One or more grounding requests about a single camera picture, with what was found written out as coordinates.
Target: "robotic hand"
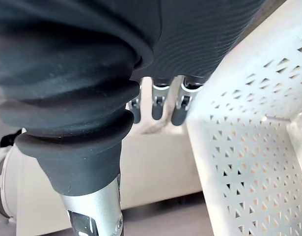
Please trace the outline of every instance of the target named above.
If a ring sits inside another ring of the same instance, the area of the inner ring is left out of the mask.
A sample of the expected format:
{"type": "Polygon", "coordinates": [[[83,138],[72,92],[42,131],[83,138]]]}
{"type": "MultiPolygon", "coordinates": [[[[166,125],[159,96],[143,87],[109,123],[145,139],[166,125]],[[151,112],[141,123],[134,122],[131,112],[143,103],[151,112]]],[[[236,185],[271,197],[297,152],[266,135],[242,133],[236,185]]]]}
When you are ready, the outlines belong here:
{"type": "Polygon", "coordinates": [[[0,0],[0,117],[26,128],[17,146],[37,158],[76,235],[123,234],[119,158],[135,81],[157,78],[157,119],[171,82],[160,78],[185,75],[176,109],[187,111],[263,1],[0,0]]]}

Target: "white perforated panel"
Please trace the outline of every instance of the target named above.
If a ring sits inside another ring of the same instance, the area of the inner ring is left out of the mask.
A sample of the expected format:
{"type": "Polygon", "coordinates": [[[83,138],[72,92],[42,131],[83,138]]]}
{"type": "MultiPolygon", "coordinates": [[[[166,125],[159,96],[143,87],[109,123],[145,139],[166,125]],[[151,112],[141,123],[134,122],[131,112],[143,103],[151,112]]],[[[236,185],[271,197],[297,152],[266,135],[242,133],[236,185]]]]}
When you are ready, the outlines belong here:
{"type": "Polygon", "coordinates": [[[302,170],[286,130],[301,110],[302,0],[292,0],[226,56],[188,116],[216,236],[302,235],[302,170]]]}

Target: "metal bracket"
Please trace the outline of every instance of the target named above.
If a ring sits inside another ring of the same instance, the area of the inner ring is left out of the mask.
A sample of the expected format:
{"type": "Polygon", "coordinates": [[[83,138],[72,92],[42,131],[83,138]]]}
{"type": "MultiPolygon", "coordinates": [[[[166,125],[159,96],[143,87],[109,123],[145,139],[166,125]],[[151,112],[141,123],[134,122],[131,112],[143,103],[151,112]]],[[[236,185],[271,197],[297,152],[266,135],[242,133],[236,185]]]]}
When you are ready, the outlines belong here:
{"type": "Polygon", "coordinates": [[[178,99],[176,101],[176,109],[181,109],[183,107],[187,111],[189,110],[190,105],[193,102],[197,93],[202,89],[202,86],[195,89],[186,88],[184,85],[184,81],[179,89],[178,99]]]}
{"type": "Polygon", "coordinates": [[[152,100],[153,106],[163,106],[167,98],[169,86],[159,87],[153,84],[152,86],[152,100]]]}
{"type": "Polygon", "coordinates": [[[140,85],[140,92],[139,95],[136,96],[134,99],[132,99],[130,102],[128,102],[129,109],[140,109],[140,102],[141,102],[141,85],[140,85]]]}

